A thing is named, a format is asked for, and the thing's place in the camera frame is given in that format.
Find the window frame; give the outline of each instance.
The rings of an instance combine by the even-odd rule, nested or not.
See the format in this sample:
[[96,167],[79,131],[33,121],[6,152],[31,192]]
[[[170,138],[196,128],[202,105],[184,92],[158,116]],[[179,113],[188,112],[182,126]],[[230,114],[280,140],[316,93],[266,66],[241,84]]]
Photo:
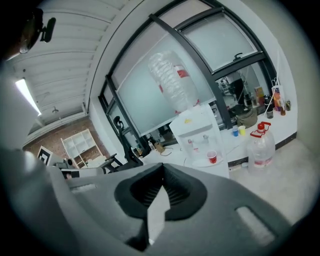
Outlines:
[[[258,63],[261,71],[263,73],[263,76],[265,78],[265,81],[267,83],[269,94],[272,93],[272,82],[271,80],[277,76],[276,69],[273,66],[273,63],[266,52],[266,49],[262,45],[262,43],[259,41],[259,39],[256,37],[256,35],[252,32],[252,30],[231,10],[226,8],[224,5],[219,3],[217,0],[199,0],[209,7],[211,9],[205,10],[203,12],[200,12],[182,23],[178,24],[175,27],[169,26],[165,21],[161,20],[159,17],[163,14],[165,14],[167,11],[171,10],[172,8],[180,5],[181,3],[185,2],[186,0],[174,0],[170,2],[168,5],[164,6],[162,9],[157,11],[154,14],[150,14],[149,18],[133,33],[133,35],[129,38],[129,40],[125,43],[124,47],[121,49],[119,54],[117,55],[115,61],[113,62],[108,74],[105,76],[105,82],[102,86],[100,96],[98,97],[100,100],[100,103],[102,105],[103,111],[110,122],[113,130],[115,131],[115,134],[119,137],[117,129],[115,129],[114,125],[112,124],[112,120],[109,116],[109,112],[114,104],[116,104],[125,121],[128,124],[128,128],[124,130],[123,135],[125,135],[128,132],[132,132],[134,137],[137,139],[138,144],[142,147],[142,149],[148,151],[148,140],[146,136],[139,137],[139,134],[131,122],[130,117],[128,116],[125,107],[122,105],[122,102],[117,94],[117,88],[113,82],[112,75],[119,64],[121,58],[126,53],[126,51],[130,48],[131,44],[138,38],[141,33],[146,30],[149,25],[151,25],[153,22],[161,26],[165,31],[167,31],[174,39],[180,43],[180,45],[187,51],[187,53],[190,55],[190,57],[193,59],[195,64],[198,66],[198,68],[201,70],[203,76],[207,80],[207,83],[209,84],[215,98],[216,98],[216,106],[218,111],[220,112],[221,118],[223,120],[223,125],[221,125],[220,129],[231,129],[233,125],[235,124],[234,120],[231,119],[229,112],[227,110],[226,103],[223,99],[222,93],[220,92],[218,88],[218,84],[216,83],[216,80],[235,72],[239,69],[242,69],[244,67],[247,67],[249,65],[252,65],[254,63]],[[254,45],[257,52],[254,52],[252,54],[249,54],[245,57],[241,57],[237,59],[236,61],[233,61],[221,68],[218,68],[217,70],[212,70],[205,58],[202,56],[202,54],[198,51],[197,47],[193,45],[193,43],[183,34],[183,31],[192,25],[202,21],[204,18],[212,17],[214,15],[219,15],[223,13],[225,16],[227,16],[233,23],[235,23],[243,32],[247,38],[250,40],[250,42]],[[107,103],[107,100],[104,96],[104,91],[107,88],[107,86],[110,86],[111,93],[113,95],[113,99],[111,100],[110,104]]]

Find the tube light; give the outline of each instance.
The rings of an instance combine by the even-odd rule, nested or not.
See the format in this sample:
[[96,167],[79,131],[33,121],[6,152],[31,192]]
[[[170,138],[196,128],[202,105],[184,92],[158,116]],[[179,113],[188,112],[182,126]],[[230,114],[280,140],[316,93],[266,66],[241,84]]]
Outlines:
[[18,88],[18,90],[20,91],[20,93],[22,93],[23,97],[25,97],[25,99],[30,103],[30,105],[38,112],[38,116],[40,116],[41,112],[30,94],[30,91],[29,91],[28,86],[26,84],[26,80],[21,79],[19,81],[16,81],[15,85]]

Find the floor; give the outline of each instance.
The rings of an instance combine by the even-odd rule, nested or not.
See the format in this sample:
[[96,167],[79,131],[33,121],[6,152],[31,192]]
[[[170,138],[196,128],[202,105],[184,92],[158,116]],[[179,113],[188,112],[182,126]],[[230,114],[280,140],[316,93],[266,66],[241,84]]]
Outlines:
[[[294,139],[276,151],[271,168],[259,175],[238,166],[230,172],[237,181],[282,213],[293,225],[311,209],[320,185],[320,157]],[[149,241],[152,244],[165,226],[165,212],[170,209],[162,187],[148,209]]]

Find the black office chair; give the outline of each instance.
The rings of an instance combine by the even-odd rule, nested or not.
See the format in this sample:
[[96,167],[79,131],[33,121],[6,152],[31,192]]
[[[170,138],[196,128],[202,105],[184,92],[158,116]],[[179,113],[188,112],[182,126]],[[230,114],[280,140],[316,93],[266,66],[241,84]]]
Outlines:
[[[110,170],[111,173],[114,173],[114,172],[119,172],[119,171],[131,169],[131,168],[143,166],[144,163],[142,161],[140,161],[140,159],[132,152],[129,142],[127,141],[127,139],[123,135],[124,123],[120,120],[120,116],[116,116],[113,119],[113,124],[119,131],[119,139],[120,139],[120,142],[121,142],[121,144],[123,146],[124,158],[128,162],[125,163],[125,164],[121,164],[115,158],[115,156],[116,156],[116,154],[115,154],[115,155],[112,155],[111,157],[109,157],[107,159],[107,162],[104,163],[103,165],[101,165],[100,167],[107,168],[108,170]],[[113,163],[113,162],[116,162],[119,166],[118,167],[113,167],[111,165],[111,163]]]

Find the ceiling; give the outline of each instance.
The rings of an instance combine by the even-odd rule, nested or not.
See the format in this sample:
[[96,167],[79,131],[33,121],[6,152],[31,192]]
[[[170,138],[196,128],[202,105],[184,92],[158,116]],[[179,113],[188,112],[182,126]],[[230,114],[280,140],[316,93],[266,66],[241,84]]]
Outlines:
[[51,41],[38,41],[27,54],[9,61],[16,78],[25,78],[42,113],[31,132],[88,109],[86,99],[92,86],[88,77],[91,68],[96,68],[92,63],[97,48],[127,3],[129,0],[47,0],[39,6],[44,25],[56,18]]

